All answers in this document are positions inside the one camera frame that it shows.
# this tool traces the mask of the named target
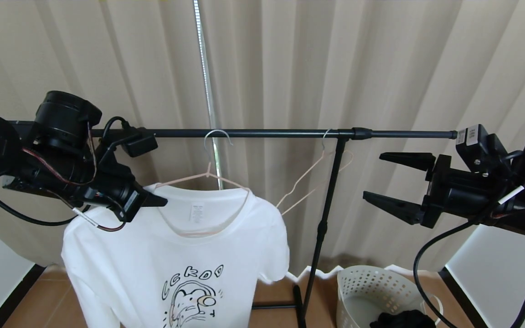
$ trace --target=horizontal bar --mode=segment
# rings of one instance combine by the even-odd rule
[[[157,138],[203,138],[211,129],[147,129]],[[343,138],[363,140],[369,138],[438,138],[455,139],[457,131],[374,131],[366,128],[330,129],[225,129],[231,138]],[[101,137],[102,129],[93,129],[93,137]],[[209,137],[225,137],[219,131]]]
[[[295,308],[294,303],[278,303],[278,304],[253,304],[253,310],[269,310],[269,309],[292,309]]]

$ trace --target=brown tile floor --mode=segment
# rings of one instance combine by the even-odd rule
[[[473,328],[439,275],[425,274],[423,288],[437,295],[444,304],[446,317],[459,328]],[[300,283],[304,291],[307,280]],[[292,301],[292,283],[281,280],[273,285],[259,284],[254,302]],[[316,278],[306,318],[309,328],[335,328],[337,281]],[[33,285],[12,313],[4,328],[85,328],[77,296],[62,268],[50,266]],[[250,316],[250,328],[295,328],[293,309],[256,310]]]

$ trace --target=hanger hook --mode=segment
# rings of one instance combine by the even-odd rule
[[[230,140],[230,136],[228,135],[228,133],[226,131],[224,131],[223,129],[213,129],[212,131],[206,133],[206,136],[204,136],[204,151],[206,151],[206,154],[208,155],[208,160],[210,161],[210,163],[212,163],[212,158],[210,157],[210,152],[208,151],[208,147],[206,146],[206,140],[208,139],[208,136],[211,135],[214,132],[224,133],[226,135],[226,137],[228,138],[228,142],[230,143],[230,145],[231,146],[234,145],[232,143],[232,140]]]
[[[325,137],[329,131],[331,131],[331,129],[327,129],[325,133],[323,133],[323,137],[321,137],[321,146],[323,147],[323,150],[325,150],[325,144],[323,143],[323,140],[325,140]]]

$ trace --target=pink clothes hanger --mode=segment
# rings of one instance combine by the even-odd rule
[[[208,170],[203,173],[203,174],[196,174],[194,176],[188,176],[188,177],[183,177],[181,179],[177,179],[177,180],[173,180],[173,181],[169,181],[169,182],[165,182],[165,183],[159,183],[155,189],[159,188],[159,187],[163,187],[164,185],[173,185],[174,183],[178,183],[178,182],[182,182],[182,181],[188,181],[188,180],[193,180],[193,179],[197,179],[198,177],[202,177],[202,176],[205,176],[205,177],[213,177],[215,179],[218,179],[218,180],[221,180],[221,181],[224,181],[224,182],[227,182],[227,183],[230,183],[232,185],[235,185],[236,187],[239,187],[239,188],[242,188],[246,191],[250,191],[250,189],[246,188],[246,187],[242,187],[242,185],[239,185],[237,184],[236,182],[234,181],[230,181],[226,178],[223,178],[223,177],[220,177],[220,176],[217,176],[216,174],[212,174],[210,172],[210,170],[212,169],[212,158],[210,157],[210,152],[208,151],[208,147],[206,146],[206,140],[208,139],[208,136],[211,134],[211,133],[214,133],[214,132],[221,132],[221,133],[224,133],[226,135],[226,137],[228,138],[228,142],[233,146],[234,144],[232,144],[232,141],[230,140],[230,136],[228,135],[228,133],[226,133],[224,130],[221,130],[221,129],[213,129],[212,131],[208,132],[206,134],[206,136],[204,137],[204,151],[206,151],[206,154],[208,155]]]
[[[288,195],[291,195],[294,191],[295,191],[295,188],[297,187],[297,185],[299,184],[299,182],[301,180],[303,180],[303,178],[309,173],[311,172],[311,170],[313,170],[313,168],[315,168],[315,166],[317,166],[317,164],[319,164],[319,162],[321,162],[323,160],[323,158],[326,158],[327,156],[331,156],[333,154],[335,154],[335,152],[329,152],[329,153],[325,153],[325,144],[323,143],[323,141],[325,140],[325,136],[327,135],[327,133],[330,131],[331,129],[327,129],[325,131],[325,133],[323,134],[323,137],[321,138],[321,146],[323,147],[323,151],[321,151],[321,156],[319,157],[319,159],[317,161],[315,161],[315,163],[308,169],[305,171],[305,173],[300,176],[300,178],[297,179],[297,181],[294,183],[293,185],[293,188],[291,189],[290,192],[286,193],[283,198],[281,198],[281,200],[279,200],[279,203],[277,203],[277,208],[281,205],[281,203],[283,203],[283,200],[285,200],[285,198],[288,196]],[[349,153],[351,158],[350,158],[350,161],[347,162],[344,166],[342,166],[338,172],[341,172],[342,170],[344,170],[345,168],[348,167],[348,165],[352,164],[352,162],[354,161],[354,153],[352,153],[351,151],[348,151],[348,150],[345,150],[344,153]],[[286,212],[289,212],[292,208],[294,208],[295,206],[297,206],[299,203],[301,203],[303,200],[305,200],[307,197],[309,197],[312,193],[314,193],[319,187],[321,187],[322,185],[324,185],[325,183],[327,182],[327,179],[323,180],[321,183],[319,183],[319,185],[315,186],[314,189],[312,189],[312,191],[310,191],[307,195],[303,196],[301,199],[299,199],[298,201],[296,201],[296,203],[294,203],[293,205],[291,205],[291,207],[287,208],[284,212],[281,213],[281,215],[284,215],[286,214]]]

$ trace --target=laundry basket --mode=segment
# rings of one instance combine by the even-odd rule
[[[419,310],[426,314],[425,301],[417,286],[395,272],[376,266],[350,266],[337,275],[338,328],[369,328],[382,312],[398,314]],[[439,311],[443,305],[438,297]]]

